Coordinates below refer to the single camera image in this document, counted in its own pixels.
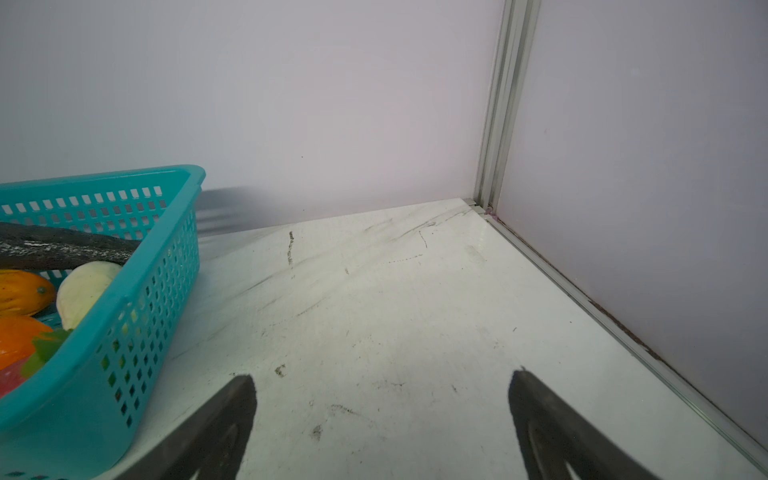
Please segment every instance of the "scuff mark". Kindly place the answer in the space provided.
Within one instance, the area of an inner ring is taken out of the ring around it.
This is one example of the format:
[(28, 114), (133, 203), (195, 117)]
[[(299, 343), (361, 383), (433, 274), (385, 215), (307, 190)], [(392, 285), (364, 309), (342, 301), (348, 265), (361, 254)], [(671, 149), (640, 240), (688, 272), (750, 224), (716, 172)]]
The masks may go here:
[(388, 219), (384, 220), (383, 222), (374, 223), (373, 225), (371, 225), (370, 227), (366, 228), (363, 231), (367, 232), (368, 230), (371, 230), (374, 227), (378, 227), (379, 225), (383, 225), (384, 223), (390, 223), (390, 222), (392, 222), (392, 218), (388, 218)]
[(405, 262), (406, 260), (413, 260), (413, 259), (415, 259), (415, 258), (419, 258), (419, 257), (423, 257), (423, 256), (424, 256), (424, 254), (423, 254), (423, 253), (420, 253), (419, 255), (416, 255), (415, 257), (404, 258), (404, 259), (402, 259), (402, 260), (393, 260), (393, 261), (391, 261), (391, 262), (388, 262), (388, 263), (398, 263), (398, 262)]
[(358, 412), (348, 409), (344, 405), (339, 405), (338, 403), (331, 405), (331, 410), (335, 412), (344, 412), (344, 413), (349, 413), (350, 415), (357, 415), (358, 417), (362, 417), (362, 415), (360, 415)]
[(325, 297), (323, 297), (323, 298), (321, 298), (320, 300), (317, 300), (317, 301), (316, 301), (316, 302), (315, 302), (315, 303), (314, 303), (314, 304), (313, 304), (313, 305), (312, 305), (310, 308), (308, 308), (308, 309), (304, 310), (303, 312), (299, 313), (299, 314), (298, 314), (298, 315), (296, 315), (296, 316), (302, 316), (304, 313), (307, 313), (307, 312), (309, 312), (311, 309), (313, 309), (313, 308), (315, 308), (316, 306), (320, 305), (320, 302), (322, 302), (322, 301), (323, 301), (323, 300), (325, 300), (325, 299), (326, 299), (326, 298), (325, 298)]
[[(444, 220), (442, 220), (440, 222), (440, 224), (443, 224), (443, 223), (447, 222), (448, 220), (451, 220), (453, 217), (457, 217), (458, 215), (464, 215), (464, 214), (467, 214), (467, 212), (471, 212), (471, 211), (472, 211), (472, 209), (468, 208), (467, 210), (464, 210), (462, 208), (462, 211), (459, 211), (459, 212), (457, 212), (457, 213), (455, 213), (455, 214), (453, 214), (453, 215), (451, 215), (449, 217), (446, 217)], [(445, 212), (443, 212), (442, 214), (439, 214), (439, 215), (435, 215), (434, 217), (430, 218), (426, 222), (423, 222), (423, 223), (421, 223), (419, 225), (416, 225), (412, 229), (407, 230), (406, 232), (402, 233), (401, 235), (397, 236), (396, 238), (391, 239), (390, 241), (391, 242), (395, 242), (395, 241), (403, 238), (405, 235), (408, 235), (411, 232), (415, 232), (415, 231), (417, 231), (417, 230), (419, 230), (421, 228), (434, 227), (435, 225), (438, 225), (437, 220), (439, 220), (440, 217), (442, 217), (443, 215), (445, 215)]]
[(293, 231), (288, 232), (288, 237), (290, 238), (290, 241), (288, 242), (288, 266), (292, 266), (293, 258), (290, 256), (290, 249), (293, 248)]
[(383, 380), (380, 382), (372, 383), (372, 385), (375, 386), (377, 390), (388, 389), (389, 391), (392, 391), (392, 392), (402, 392), (402, 386), (404, 386), (405, 384), (406, 384), (405, 382), (395, 383), (395, 382), (390, 382), (389, 380)]
[[(261, 281), (260, 281), (259, 283), (257, 283), (256, 285), (259, 285), (259, 284), (261, 284), (261, 283), (265, 282), (267, 279), (261, 280)], [(281, 298), (283, 298), (283, 296), (282, 296), (282, 295), (281, 295), (281, 296), (278, 296), (278, 297), (277, 297), (276, 299), (274, 299), (274, 300), (271, 300), (271, 301), (267, 302), (266, 304), (264, 304), (264, 306), (262, 306), (261, 308), (259, 308), (259, 309), (258, 309), (258, 310), (256, 310), (256, 311), (257, 311), (257, 312), (260, 312), (261, 310), (264, 310), (265, 308), (267, 308), (268, 306), (272, 305), (273, 303), (275, 303), (277, 300), (280, 300)], [(182, 350), (182, 351), (181, 351), (181, 352), (179, 352), (177, 355), (175, 355), (175, 356), (171, 357), (171, 358), (169, 359), (169, 361), (170, 361), (170, 360), (175, 360), (175, 359), (179, 358), (180, 356), (184, 356), (184, 355), (188, 354), (189, 352), (191, 352), (192, 350), (196, 349), (198, 346), (202, 345), (203, 343), (211, 341), (212, 339), (216, 338), (216, 337), (219, 335), (219, 333), (222, 333), (222, 332), (223, 332), (223, 331), (224, 331), (224, 330), (225, 330), (225, 329), (226, 329), (228, 326), (232, 325), (233, 323), (235, 323), (235, 322), (236, 322), (237, 320), (239, 320), (239, 319), (240, 319), (240, 317), (235, 317), (235, 318), (233, 318), (233, 319), (230, 319), (230, 320), (226, 321), (226, 322), (225, 322), (225, 324), (223, 324), (222, 326), (220, 326), (218, 329), (216, 329), (215, 331), (213, 331), (213, 332), (212, 332), (212, 333), (211, 333), (211, 334), (210, 334), (208, 337), (206, 337), (206, 339), (205, 339), (205, 340), (201, 340), (200, 342), (197, 342), (197, 343), (195, 343), (195, 344), (194, 344), (194, 345), (192, 345), (191, 347), (189, 347), (189, 348), (187, 348), (187, 349), (185, 349), (185, 350)], [(264, 336), (264, 333), (266, 333), (266, 330), (262, 330), (261, 336)]]
[(267, 280), (271, 279), (273, 276), (275, 276), (275, 273), (273, 273), (272, 275), (264, 277), (263, 279), (259, 280), (258, 282), (254, 283), (253, 285), (251, 285), (248, 288), (246, 288), (245, 290), (243, 290), (242, 292), (235, 293), (233, 296), (231, 296), (230, 298), (227, 299), (227, 302), (229, 302), (231, 300), (235, 300), (238, 296), (241, 296), (241, 295), (244, 295), (244, 294), (250, 292), (251, 290), (253, 290), (257, 286), (259, 286), (262, 283), (266, 282)]
[(473, 263), (482, 265), (487, 261), (485, 257), (482, 256), (482, 254), (478, 251), (478, 249), (476, 249), (473, 245), (466, 245), (464, 248), (469, 254), (469, 258), (472, 260)]

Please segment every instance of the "plastic fruit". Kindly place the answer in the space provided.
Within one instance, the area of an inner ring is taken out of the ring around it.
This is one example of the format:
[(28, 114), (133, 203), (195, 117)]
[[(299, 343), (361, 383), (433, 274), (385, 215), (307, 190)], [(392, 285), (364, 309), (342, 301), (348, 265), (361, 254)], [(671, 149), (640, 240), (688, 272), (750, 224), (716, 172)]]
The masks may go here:
[(56, 310), (65, 330), (80, 324), (121, 269), (116, 263), (90, 262), (67, 275), (58, 288), (56, 299)]
[(51, 282), (24, 270), (0, 270), (0, 316), (32, 315), (56, 298)]
[(35, 353), (32, 339), (52, 331), (30, 316), (0, 316), (0, 370)]
[(0, 399), (26, 381), (22, 376), (22, 367), (26, 361), (27, 359), (21, 359), (0, 370)]

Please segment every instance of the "white backdrop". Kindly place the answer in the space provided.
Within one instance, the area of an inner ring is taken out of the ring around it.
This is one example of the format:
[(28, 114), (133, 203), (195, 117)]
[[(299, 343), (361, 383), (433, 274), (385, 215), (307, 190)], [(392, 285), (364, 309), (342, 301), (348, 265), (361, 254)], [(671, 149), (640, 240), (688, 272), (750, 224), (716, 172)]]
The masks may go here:
[(199, 164), (255, 226), (470, 197), (502, 9), (2, 2), (2, 181)]
[(498, 215), (768, 447), (768, 3), (542, 0)]

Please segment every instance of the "white floor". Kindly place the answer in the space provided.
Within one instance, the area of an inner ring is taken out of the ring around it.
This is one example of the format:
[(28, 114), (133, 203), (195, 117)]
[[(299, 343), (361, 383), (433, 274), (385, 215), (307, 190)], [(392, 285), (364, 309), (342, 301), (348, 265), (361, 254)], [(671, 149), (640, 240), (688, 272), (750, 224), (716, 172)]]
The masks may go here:
[(506, 398), (522, 366), (661, 478), (764, 478), (461, 200), (200, 255), (134, 447), (102, 478), (241, 373), (259, 406), (239, 478), (527, 478)]

